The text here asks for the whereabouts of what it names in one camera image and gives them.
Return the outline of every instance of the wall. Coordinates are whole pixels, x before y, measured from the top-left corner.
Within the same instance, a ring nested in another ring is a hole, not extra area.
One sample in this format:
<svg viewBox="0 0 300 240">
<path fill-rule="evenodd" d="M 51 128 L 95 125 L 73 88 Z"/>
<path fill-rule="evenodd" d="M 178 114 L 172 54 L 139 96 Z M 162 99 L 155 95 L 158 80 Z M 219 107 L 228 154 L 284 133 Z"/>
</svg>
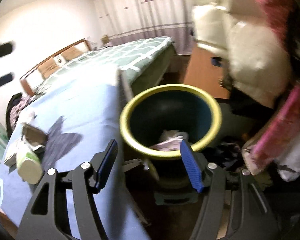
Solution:
<svg viewBox="0 0 300 240">
<path fill-rule="evenodd" d="M 6 107 L 27 70 L 77 40 L 100 36 L 93 0 L 38 0 L 1 17 L 0 43 L 14 41 L 15 49 L 0 58 L 0 76 L 14 72 L 15 79 L 0 88 L 0 122 L 6 125 Z"/>
</svg>

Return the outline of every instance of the silver screw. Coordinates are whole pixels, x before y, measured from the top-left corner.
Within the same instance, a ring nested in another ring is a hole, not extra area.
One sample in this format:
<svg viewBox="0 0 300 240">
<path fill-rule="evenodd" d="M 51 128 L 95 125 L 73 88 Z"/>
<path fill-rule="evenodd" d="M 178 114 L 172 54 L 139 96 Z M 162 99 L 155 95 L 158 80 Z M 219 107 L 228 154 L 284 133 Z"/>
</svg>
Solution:
<svg viewBox="0 0 300 240">
<path fill-rule="evenodd" d="M 53 175 L 56 173 L 56 170 L 54 168 L 51 168 L 51 169 L 48 169 L 48 172 L 47 172 L 49 175 Z"/>
<path fill-rule="evenodd" d="M 90 163 L 82 163 L 81 164 L 81 168 L 83 168 L 83 169 L 87 169 L 89 167 L 90 167 Z"/>
<path fill-rule="evenodd" d="M 243 174 L 244 176 L 248 176 L 248 175 L 251 174 L 250 171 L 247 170 L 247 169 L 243 169 L 241 172 L 242 172 L 242 174 Z"/>
<path fill-rule="evenodd" d="M 208 163 L 208 168 L 214 170 L 217 168 L 217 165 L 215 163 Z"/>
</svg>

